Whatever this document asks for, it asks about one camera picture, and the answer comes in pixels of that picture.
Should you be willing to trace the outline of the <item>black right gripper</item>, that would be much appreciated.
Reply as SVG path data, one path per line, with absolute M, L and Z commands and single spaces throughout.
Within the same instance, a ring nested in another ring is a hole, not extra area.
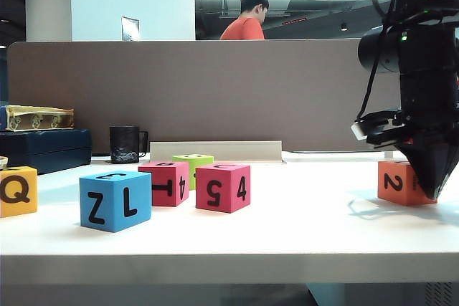
M 458 164 L 458 113 L 408 113 L 400 108 L 367 115 L 367 143 L 394 145 L 410 162 L 429 199 L 437 199 Z

